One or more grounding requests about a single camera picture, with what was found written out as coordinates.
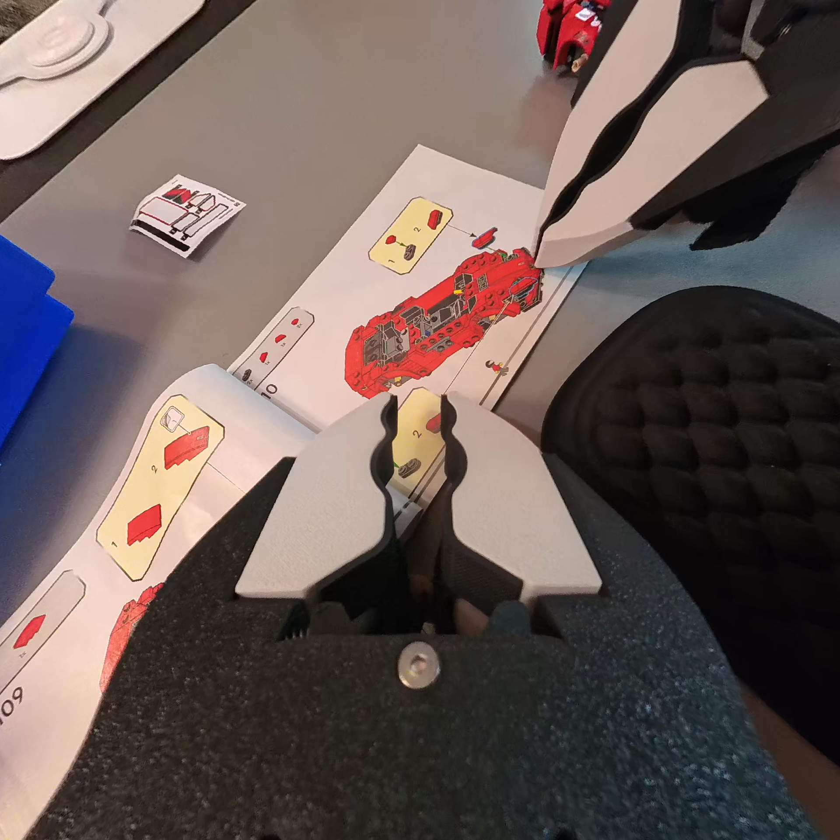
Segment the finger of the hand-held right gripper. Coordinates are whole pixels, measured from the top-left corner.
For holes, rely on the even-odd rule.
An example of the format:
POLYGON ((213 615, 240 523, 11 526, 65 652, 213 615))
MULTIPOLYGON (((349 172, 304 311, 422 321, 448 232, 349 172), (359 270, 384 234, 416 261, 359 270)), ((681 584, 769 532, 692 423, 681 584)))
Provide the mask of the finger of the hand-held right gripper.
POLYGON ((680 10, 679 1, 640 1, 620 26, 613 16, 604 21, 595 47, 607 49, 570 111, 549 170, 535 230, 536 257, 553 257, 551 250, 558 248, 548 233, 551 216, 571 208, 587 165, 597 158, 597 144, 607 140, 665 68, 676 45, 680 10))
POLYGON ((643 237, 631 217, 768 96, 747 59, 683 71, 646 113, 612 168, 547 227, 537 266, 578 265, 643 237))

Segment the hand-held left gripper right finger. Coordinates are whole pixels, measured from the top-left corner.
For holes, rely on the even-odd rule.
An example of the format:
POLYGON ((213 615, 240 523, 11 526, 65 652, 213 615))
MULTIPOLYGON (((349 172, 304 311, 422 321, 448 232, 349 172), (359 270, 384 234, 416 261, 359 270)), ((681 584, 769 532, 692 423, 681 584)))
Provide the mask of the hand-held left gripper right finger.
POLYGON ((602 588, 540 449, 467 397, 442 399, 448 492, 441 581, 466 601, 536 601, 602 588))

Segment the lego instruction booklet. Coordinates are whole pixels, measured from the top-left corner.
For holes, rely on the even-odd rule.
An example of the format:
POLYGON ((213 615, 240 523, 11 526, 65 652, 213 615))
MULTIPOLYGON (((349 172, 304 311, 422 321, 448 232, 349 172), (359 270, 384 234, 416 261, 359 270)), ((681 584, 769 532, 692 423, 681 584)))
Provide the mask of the lego instruction booklet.
POLYGON ((442 486, 439 396, 492 409, 571 291, 526 250, 539 191, 418 146, 227 371, 152 405, 97 515, 2 628, 2 838, 63 780, 162 583, 278 461, 392 393, 402 538, 442 486))

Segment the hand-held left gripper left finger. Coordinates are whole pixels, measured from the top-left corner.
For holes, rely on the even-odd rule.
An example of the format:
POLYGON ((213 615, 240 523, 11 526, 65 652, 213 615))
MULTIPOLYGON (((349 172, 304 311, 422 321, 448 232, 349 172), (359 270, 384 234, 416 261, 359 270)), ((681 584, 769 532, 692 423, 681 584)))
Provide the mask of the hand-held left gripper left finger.
POLYGON ((301 451, 239 576, 238 596, 302 599, 394 539, 387 484, 396 423, 396 397, 379 394, 301 451))

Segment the red lego car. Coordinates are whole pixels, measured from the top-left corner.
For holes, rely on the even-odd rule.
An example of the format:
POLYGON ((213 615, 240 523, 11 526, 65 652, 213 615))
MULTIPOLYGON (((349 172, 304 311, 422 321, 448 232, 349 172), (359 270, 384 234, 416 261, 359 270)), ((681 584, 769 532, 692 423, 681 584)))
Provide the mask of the red lego car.
POLYGON ((576 76, 589 59, 611 1, 542 1, 537 43, 544 63, 576 76))

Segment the empty blue plastic bin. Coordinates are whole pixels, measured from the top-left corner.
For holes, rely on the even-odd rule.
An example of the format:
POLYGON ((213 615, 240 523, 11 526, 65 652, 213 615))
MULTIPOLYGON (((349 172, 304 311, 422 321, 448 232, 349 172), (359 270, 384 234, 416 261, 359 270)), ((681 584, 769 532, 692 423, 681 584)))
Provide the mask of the empty blue plastic bin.
POLYGON ((45 264, 1 237, 1 442, 25 409, 74 312, 54 299, 45 264))

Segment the black quilted wrist rest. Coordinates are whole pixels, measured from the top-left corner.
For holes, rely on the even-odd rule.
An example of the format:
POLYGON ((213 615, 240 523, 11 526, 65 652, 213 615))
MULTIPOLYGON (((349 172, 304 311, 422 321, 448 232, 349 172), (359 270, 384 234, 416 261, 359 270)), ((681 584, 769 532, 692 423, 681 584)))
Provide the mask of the black quilted wrist rest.
POLYGON ((549 406, 559 457, 654 548, 735 674, 839 752, 839 327, 738 287, 635 313, 549 406))

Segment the white stand base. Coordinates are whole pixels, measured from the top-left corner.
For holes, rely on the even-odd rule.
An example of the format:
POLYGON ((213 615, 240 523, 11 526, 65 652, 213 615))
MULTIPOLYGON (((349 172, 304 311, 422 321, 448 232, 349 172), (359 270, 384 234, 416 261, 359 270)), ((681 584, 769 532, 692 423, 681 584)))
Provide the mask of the white stand base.
POLYGON ((1 2, 1 159, 36 150, 204 1, 1 2))

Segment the small sticker sheet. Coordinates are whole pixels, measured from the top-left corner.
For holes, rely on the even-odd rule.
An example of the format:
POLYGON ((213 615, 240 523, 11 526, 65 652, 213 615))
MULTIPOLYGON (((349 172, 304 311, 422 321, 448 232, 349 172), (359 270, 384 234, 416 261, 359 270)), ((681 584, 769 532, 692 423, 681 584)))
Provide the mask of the small sticker sheet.
POLYGON ((129 230, 186 259, 246 206, 216 187, 177 174, 140 201, 129 230))

